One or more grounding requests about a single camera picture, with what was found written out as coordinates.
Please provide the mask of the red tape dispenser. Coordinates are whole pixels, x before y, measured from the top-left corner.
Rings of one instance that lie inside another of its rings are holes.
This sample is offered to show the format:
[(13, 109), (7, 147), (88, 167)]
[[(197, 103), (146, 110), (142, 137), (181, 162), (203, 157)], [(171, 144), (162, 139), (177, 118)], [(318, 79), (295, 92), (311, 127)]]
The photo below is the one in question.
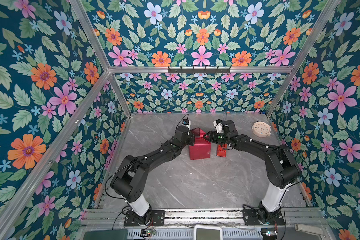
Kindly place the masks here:
[(217, 145), (217, 157), (227, 157), (227, 144)]

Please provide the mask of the maroon wrapping paper sheet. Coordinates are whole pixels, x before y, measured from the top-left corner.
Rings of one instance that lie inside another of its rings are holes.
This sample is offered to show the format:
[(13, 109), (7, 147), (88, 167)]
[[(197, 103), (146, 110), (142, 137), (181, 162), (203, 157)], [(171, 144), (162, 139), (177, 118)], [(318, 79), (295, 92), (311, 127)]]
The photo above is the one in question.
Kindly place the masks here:
[(212, 144), (208, 140), (204, 139), (206, 134), (200, 128), (194, 128), (191, 133), (195, 136), (194, 145), (189, 145), (190, 160), (202, 160), (209, 159), (211, 157)]

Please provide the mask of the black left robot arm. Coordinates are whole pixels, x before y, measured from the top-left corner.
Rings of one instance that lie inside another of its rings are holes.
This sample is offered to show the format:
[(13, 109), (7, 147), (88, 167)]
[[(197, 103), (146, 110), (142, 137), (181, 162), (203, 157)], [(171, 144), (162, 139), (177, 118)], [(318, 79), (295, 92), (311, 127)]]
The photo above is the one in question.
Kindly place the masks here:
[(170, 140), (148, 154), (126, 156), (114, 174), (110, 187), (132, 208), (129, 219), (135, 219), (142, 226), (150, 223), (152, 206), (144, 197), (144, 188), (149, 173), (160, 165), (177, 158), (183, 148), (195, 142), (195, 136), (188, 125), (177, 126)]

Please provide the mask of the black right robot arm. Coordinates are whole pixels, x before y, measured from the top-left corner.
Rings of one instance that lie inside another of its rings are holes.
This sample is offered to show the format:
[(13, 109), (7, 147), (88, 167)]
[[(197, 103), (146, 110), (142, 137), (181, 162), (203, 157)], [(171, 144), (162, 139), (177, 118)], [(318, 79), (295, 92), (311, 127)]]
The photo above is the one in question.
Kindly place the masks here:
[(302, 175), (298, 163), (286, 146), (269, 145), (239, 134), (231, 120), (214, 122), (215, 129), (207, 132), (203, 139), (217, 144), (226, 144), (229, 150), (254, 155), (265, 162), (269, 186), (259, 203), (257, 218), (263, 225), (279, 218), (282, 201), (296, 179)]

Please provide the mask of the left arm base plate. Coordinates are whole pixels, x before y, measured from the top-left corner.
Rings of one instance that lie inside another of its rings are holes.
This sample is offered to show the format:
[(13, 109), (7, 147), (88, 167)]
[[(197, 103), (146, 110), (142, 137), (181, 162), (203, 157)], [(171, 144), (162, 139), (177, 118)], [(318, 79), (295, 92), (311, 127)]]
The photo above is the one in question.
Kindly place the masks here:
[(124, 220), (125, 227), (162, 227), (165, 221), (164, 210), (148, 210), (144, 216), (139, 216), (132, 210), (128, 210)]

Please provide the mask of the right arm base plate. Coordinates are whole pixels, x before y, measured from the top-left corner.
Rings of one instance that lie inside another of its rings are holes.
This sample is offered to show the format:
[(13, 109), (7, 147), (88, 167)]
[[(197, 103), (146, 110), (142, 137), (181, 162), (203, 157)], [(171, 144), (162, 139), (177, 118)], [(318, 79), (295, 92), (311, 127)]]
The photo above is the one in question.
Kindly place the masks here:
[(247, 226), (257, 226), (257, 225), (285, 225), (285, 219), (282, 213), (282, 208), (275, 212), (268, 212), (266, 209), (253, 210), (253, 209), (243, 209), (243, 219)]

